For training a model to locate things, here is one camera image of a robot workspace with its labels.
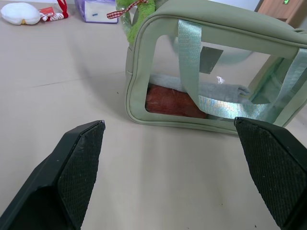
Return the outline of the green plush toy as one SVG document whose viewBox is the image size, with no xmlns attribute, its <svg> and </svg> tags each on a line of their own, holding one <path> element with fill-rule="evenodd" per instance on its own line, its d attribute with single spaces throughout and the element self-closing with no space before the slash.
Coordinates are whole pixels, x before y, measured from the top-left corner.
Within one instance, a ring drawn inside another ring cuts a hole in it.
<svg viewBox="0 0 307 230">
<path fill-rule="evenodd" d="M 143 21 L 155 10 L 155 0 L 116 0 L 116 10 L 106 16 L 120 19 L 127 41 L 132 44 Z"/>
</svg>

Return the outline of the green transparent tote bag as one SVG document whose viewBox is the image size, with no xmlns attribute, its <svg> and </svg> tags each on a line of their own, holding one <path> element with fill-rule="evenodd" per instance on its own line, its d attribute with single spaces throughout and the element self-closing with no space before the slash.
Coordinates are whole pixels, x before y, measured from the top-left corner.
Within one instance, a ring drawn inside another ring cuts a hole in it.
<svg viewBox="0 0 307 230">
<path fill-rule="evenodd" d="M 180 78 L 206 119 L 146 111 L 151 74 Z M 307 30 L 210 0 L 167 0 L 127 50 L 125 107 L 144 125 L 235 134 L 245 117 L 287 126 L 307 105 Z M 199 95 L 199 83 L 242 85 L 251 104 Z"/>
</svg>

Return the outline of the red-brown folded towel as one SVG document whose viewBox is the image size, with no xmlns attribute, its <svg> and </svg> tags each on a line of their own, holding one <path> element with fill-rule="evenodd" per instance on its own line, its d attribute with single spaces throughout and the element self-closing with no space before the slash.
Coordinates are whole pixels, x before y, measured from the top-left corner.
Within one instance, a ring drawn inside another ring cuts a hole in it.
<svg viewBox="0 0 307 230">
<path fill-rule="evenodd" d="M 155 114 L 207 118 L 187 93 L 154 84 L 147 90 L 145 109 Z"/>
</svg>

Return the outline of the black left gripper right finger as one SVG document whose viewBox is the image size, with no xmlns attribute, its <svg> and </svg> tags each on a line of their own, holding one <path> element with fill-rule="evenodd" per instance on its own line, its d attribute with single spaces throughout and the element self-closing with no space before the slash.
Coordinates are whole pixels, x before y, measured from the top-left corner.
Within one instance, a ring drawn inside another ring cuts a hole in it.
<svg viewBox="0 0 307 230">
<path fill-rule="evenodd" d="M 252 180 L 281 230 L 307 230 L 307 148 L 287 129 L 237 117 Z"/>
</svg>

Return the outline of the red white striped ornament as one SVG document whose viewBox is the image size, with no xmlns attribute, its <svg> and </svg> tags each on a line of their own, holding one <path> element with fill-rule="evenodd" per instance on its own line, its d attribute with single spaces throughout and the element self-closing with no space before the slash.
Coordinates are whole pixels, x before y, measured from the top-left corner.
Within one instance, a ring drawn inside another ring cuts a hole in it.
<svg viewBox="0 0 307 230">
<path fill-rule="evenodd" d="M 61 9 L 61 12 L 54 12 L 53 7 L 47 7 L 39 10 L 41 20 L 43 22 L 53 22 L 69 17 L 68 14 L 68 5 L 66 0 L 57 0 L 58 5 Z"/>
</svg>

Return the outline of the white plush toy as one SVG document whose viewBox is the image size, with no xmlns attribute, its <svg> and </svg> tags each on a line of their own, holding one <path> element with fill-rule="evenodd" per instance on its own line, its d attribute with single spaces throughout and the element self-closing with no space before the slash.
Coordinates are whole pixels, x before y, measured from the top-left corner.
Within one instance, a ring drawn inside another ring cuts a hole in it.
<svg viewBox="0 0 307 230">
<path fill-rule="evenodd" d="M 0 13 L 5 21 L 14 25 L 34 25 L 41 19 L 38 9 L 25 2 L 9 3 L 2 7 Z"/>
</svg>

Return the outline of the grey folded towel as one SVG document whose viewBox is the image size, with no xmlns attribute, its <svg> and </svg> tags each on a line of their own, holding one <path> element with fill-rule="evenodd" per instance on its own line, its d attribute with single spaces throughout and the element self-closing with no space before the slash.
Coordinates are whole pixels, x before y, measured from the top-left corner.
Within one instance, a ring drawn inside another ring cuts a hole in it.
<svg viewBox="0 0 307 230">
<path fill-rule="evenodd" d="M 178 77 L 161 74 L 151 74 L 149 78 L 149 83 L 177 90 L 179 92 L 187 92 L 182 86 L 180 78 Z M 249 89 L 242 85 L 233 85 L 225 83 L 217 84 L 208 82 L 199 83 L 199 95 L 215 100 L 231 103 L 251 104 L 251 102 L 245 98 L 245 96 L 247 96 L 249 93 Z"/>
</svg>

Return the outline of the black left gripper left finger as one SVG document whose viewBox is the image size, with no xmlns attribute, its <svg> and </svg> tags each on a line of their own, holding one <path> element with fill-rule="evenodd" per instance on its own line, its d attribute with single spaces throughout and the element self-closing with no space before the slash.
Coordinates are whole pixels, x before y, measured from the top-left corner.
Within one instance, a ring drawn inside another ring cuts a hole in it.
<svg viewBox="0 0 307 230">
<path fill-rule="evenodd" d="M 0 216 L 0 230 L 81 230 L 105 128 L 97 120 L 66 132 Z"/>
</svg>

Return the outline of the purple clear plastic box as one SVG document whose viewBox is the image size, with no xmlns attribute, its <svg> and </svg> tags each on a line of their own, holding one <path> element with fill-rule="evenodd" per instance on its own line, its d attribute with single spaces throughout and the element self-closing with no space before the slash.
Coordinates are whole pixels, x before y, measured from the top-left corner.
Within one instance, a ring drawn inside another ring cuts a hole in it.
<svg viewBox="0 0 307 230">
<path fill-rule="evenodd" d="M 74 3 L 86 23 L 118 23 L 118 18 L 107 18 L 108 13 L 116 10 L 116 0 L 74 0 Z"/>
</svg>

